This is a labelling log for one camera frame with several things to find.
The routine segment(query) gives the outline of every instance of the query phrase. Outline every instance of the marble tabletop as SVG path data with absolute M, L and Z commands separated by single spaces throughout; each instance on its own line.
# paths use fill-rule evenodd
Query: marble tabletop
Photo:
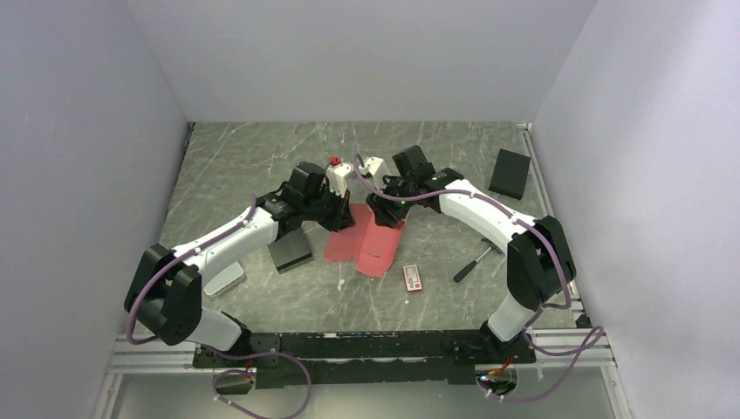
M 461 122 L 198 123 L 189 142 L 161 235 L 167 247 L 198 238 L 242 212 L 288 179 L 301 161 L 349 159 L 354 150 L 391 156 L 418 144 L 437 170 L 454 168 L 486 191 L 500 148 L 527 155 L 517 125 Z M 493 192 L 502 203 L 533 216 L 545 206 L 530 170 L 521 201 Z M 350 181 L 352 202 L 366 190 Z M 278 274 L 265 247 L 245 255 L 246 278 L 203 304 L 239 318 L 255 332 L 356 332 L 478 328 L 506 295 L 504 256 L 490 252 L 461 283 L 452 277 L 484 249 L 467 225 L 414 207 L 391 269 L 369 278 L 352 262 L 323 258 L 328 232 L 304 223 L 313 261 Z M 417 264 L 423 290 L 407 293 L 401 267 Z M 343 279 L 341 291 L 339 281 Z M 535 327 L 575 327 L 569 311 L 547 311 Z

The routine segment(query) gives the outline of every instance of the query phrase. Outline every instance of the pink fabric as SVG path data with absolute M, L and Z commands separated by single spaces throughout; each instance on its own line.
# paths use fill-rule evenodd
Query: pink fabric
M 364 203 L 350 205 L 355 225 L 329 233 L 324 258 L 329 262 L 354 260 L 355 269 L 370 277 L 382 277 L 395 258 L 403 223 L 392 229 L 375 224 L 375 214 Z

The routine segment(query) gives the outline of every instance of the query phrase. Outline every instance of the gray wall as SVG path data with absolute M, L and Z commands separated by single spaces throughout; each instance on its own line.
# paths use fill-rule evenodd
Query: gray wall
M 740 4 L 600 0 L 535 146 L 637 417 L 738 417 Z
M 90 415 L 184 133 L 122 1 L 0 5 L 3 418 Z
M 199 121 L 530 121 L 596 3 L 127 2 Z

